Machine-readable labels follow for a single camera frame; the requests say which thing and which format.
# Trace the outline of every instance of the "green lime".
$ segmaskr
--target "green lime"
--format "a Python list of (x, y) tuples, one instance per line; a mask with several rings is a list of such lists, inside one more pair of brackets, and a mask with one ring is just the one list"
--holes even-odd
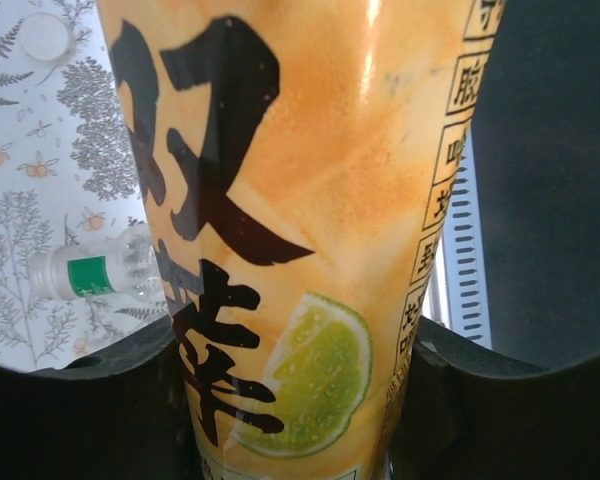
[(263, 383), (276, 401), (249, 408), (275, 415), (284, 430), (264, 434), (241, 423), (238, 440), (276, 458), (324, 450), (346, 432), (367, 393), (371, 355), (369, 329), (360, 315), (320, 295), (303, 295), (265, 369)]

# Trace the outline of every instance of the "floral wallpaper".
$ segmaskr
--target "floral wallpaper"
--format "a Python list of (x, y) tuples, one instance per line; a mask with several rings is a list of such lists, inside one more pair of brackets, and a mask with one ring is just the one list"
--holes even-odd
[[(94, 0), (17, 4), (0, 0), (0, 365), (32, 371), (97, 351), (163, 316), (166, 304), (31, 292), (31, 255), (114, 238), (145, 217)], [(19, 43), (34, 13), (72, 32), (58, 64), (31, 59)]]

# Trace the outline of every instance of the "black holder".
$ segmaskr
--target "black holder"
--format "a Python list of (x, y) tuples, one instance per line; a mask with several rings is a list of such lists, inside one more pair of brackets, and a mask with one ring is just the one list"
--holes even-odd
[[(600, 356), (543, 371), (422, 319), (408, 382), (397, 480), (600, 479)], [(168, 319), (64, 370), (0, 368), (0, 480), (38, 478), (202, 479)]]

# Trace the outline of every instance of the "clear plastic bottle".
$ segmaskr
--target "clear plastic bottle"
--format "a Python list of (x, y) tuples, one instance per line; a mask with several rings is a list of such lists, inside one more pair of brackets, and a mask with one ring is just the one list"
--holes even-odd
[(114, 240), (63, 247), (29, 259), (29, 283), (44, 299), (71, 300), (126, 293), (137, 300), (164, 299), (149, 227), (127, 228)]

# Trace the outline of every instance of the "bottle cap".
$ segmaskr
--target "bottle cap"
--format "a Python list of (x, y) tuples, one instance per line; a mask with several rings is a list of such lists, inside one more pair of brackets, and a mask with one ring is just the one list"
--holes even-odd
[(18, 38), (27, 55), (50, 63), (58, 62), (73, 42), (73, 34), (67, 24), (50, 13), (34, 13), (25, 18)]
[(34, 295), (44, 300), (63, 300), (56, 291), (51, 268), (54, 252), (40, 253), (29, 259), (29, 285)]

